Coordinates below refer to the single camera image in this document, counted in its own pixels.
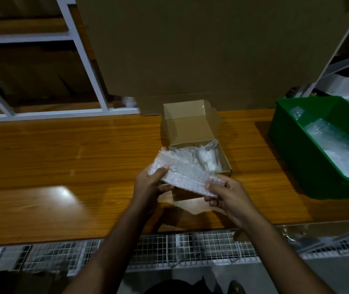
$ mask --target wooden desk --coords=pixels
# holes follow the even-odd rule
[[[349,220],[349,200],[302,194],[267,137],[273,113],[221,113],[218,139],[233,177],[275,224]],[[136,174],[166,143],[162,135],[159,116],[0,123],[0,245],[104,237],[128,206]],[[144,233],[233,227],[198,200],[160,198]]]

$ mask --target forearm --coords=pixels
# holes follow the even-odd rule
[[[245,232],[280,293],[334,293],[265,217],[254,215],[248,223]]]
[[[99,250],[64,293],[115,293],[146,220],[138,207],[128,207]]]

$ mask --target open cardboard box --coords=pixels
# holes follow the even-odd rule
[[[200,147],[216,139],[222,119],[207,100],[196,100],[163,104],[161,122],[169,145],[183,148]],[[232,168],[219,142],[217,150],[222,165],[222,171],[218,173],[230,176]],[[176,201],[200,197],[199,194],[178,188],[172,193]]]

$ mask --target green plastic bin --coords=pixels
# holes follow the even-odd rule
[[[296,120],[290,111],[301,107]],[[349,135],[349,102],[338,96],[280,99],[269,135],[308,197],[349,198],[349,178],[335,166],[305,131],[305,126],[322,118]]]

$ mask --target wire mesh shelf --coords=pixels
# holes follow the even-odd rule
[[[235,242],[234,231],[141,236],[127,271],[259,263],[250,242]],[[64,272],[76,275],[102,239],[0,247],[0,271]],[[349,237],[301,254],[304,259],[349,255]]]

